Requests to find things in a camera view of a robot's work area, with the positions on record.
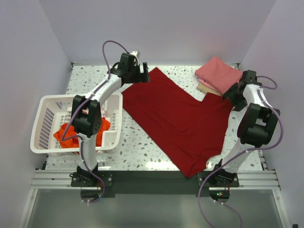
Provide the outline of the aluminium extrusion rail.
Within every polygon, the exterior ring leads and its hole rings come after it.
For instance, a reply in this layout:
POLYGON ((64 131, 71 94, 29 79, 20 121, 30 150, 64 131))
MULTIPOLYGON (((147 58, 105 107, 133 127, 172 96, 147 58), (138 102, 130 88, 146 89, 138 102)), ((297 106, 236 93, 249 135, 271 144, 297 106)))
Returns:
MULTIPOLYGON (((71 188, 72 170, 36 170, 31 188, 68 189, 71 188)), ((275 171, 240 171, 240 188, 244 190, 279 190, 280 184, 275 171)))

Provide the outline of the dark red t-shirt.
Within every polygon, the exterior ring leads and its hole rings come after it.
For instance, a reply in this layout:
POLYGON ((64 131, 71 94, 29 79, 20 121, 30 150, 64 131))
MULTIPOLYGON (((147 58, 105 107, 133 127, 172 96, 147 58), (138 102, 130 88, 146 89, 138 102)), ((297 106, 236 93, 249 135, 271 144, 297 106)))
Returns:
POLYGON ((122 92, 123 108, 190 178, 221 154, 233 105, 210 93, 199 101, 157 67, 149 76, 122 92))

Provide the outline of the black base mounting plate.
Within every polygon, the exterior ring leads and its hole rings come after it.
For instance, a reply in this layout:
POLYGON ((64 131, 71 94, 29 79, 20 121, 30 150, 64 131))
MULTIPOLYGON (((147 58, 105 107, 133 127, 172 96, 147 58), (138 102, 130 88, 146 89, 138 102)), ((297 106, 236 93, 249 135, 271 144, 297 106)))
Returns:
POLYGON ((210 196, 211 188, 220 190, 239 187, 238 176, 220 171, 208 180, 209 171, 185 177, 180 171, 87 171, 71 173, 71 187, 80 188, 82 199, 114 198, 117 194, 196 195, 210 196))

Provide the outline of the orange t-shirt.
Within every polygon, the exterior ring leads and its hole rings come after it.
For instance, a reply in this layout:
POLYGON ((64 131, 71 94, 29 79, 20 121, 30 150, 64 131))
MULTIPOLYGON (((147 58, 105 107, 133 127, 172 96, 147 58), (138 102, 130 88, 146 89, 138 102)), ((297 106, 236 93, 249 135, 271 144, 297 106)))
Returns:
MULTIPOLYGON (((61 127, 59 128, 59 130, 56 131, 53 134, 53 136, 60 143, 60 146, 62 148, 65 148, 65 149, 66 148, 77 148, 77 147, 79 147, 79 141, 76 137, 73 137, 76 135, 76 132, 75 132, 73 126, 70 126, 67 130, 66 138, 68 138, 68 139, 65 141, 62 140, 64 131, 65 131, 67 125, 68 125, 68 123, 62 124, 61 127)), ((95 141, 96 147, 101 147, 103 132, 109 130, 110 126, 111 126, 110 122, 107 121, 105 118, 102 118, 102 125, 97 134, 96 141, 95 141)))

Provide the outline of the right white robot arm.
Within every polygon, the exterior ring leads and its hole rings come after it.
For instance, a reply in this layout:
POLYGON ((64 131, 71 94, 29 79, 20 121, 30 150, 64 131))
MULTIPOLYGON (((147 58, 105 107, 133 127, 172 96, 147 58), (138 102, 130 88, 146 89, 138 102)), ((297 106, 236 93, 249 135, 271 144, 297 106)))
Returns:
POLYGON ((223 94, 224 99, 232 102, 235 111, 246 109, 246 112, 237 129, 236 144, 214 166, 210 177, 212 184, 221 187, 235 181, 239 167, 249 154, 270 143, 280 111, 267 101, 264 88, 258 82, 257 73, 247 70, 242 73, 240 81, 223 94))

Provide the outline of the folded pink t-shirt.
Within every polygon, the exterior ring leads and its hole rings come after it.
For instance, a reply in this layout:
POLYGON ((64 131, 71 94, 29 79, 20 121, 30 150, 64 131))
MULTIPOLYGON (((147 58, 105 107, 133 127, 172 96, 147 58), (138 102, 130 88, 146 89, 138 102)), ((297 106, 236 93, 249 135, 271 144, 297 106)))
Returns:
POLYGON ((225 64, 220 58, 213 57, 206 64, 195 71, 198 80, 207 87, 226 93, 242 77, 243 71, 225 64))

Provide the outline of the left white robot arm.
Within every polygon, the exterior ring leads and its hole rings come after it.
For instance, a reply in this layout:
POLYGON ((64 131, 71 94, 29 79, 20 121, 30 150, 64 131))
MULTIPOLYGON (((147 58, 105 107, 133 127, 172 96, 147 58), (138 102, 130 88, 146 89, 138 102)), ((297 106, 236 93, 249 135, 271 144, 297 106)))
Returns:
POLYGON ((82 163, 71 176, 73 181, 86 186, 104 188, 104 181, 98 176, 96 159, 96 137, 102 126, 101 105, 125 84, 149 82, 148 66, 144 62, 141 72, 139 51, 122 53, 120 61, 108 69, 108 76, 86 95, 76 95, 72 102, 71 124, 79 141, 79 155, 82 163))

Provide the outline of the folded beige t-shirt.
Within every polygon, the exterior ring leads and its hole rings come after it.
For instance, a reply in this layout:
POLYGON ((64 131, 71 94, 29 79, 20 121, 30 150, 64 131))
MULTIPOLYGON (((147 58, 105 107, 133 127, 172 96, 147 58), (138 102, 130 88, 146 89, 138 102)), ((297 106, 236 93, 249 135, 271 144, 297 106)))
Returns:
POLYGON ((212 93, 212 94, 221 96, 220 92, 218 92, 214 87, 212 87, 211 85, 209 85, 204 80, 202 80, 202 79, 199 78, 198 81, 199 81, 199 84, 197 86, 197 89, 199 91, 201 91, 202 93, 204 93, 204 94, 212 93))

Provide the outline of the white plastic laundry basket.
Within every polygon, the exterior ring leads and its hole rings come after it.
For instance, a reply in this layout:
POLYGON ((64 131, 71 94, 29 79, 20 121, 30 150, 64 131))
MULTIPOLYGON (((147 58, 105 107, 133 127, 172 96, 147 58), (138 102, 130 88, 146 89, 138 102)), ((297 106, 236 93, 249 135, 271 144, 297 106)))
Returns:
MULTIPOLYGON (((62 124, 70 121, 73 98, 73 95, 47 95, 40 100, 30 139, 32 152, 54 156, 79 153, 78 148, 62 148, 53 136, 62 124)), ((111 125, 109 130, 103 132, 101 146, 96 147, 97 154, 110 151, 119 143, 123 95, 113 93, 101 106, 101 114, 111 125)))

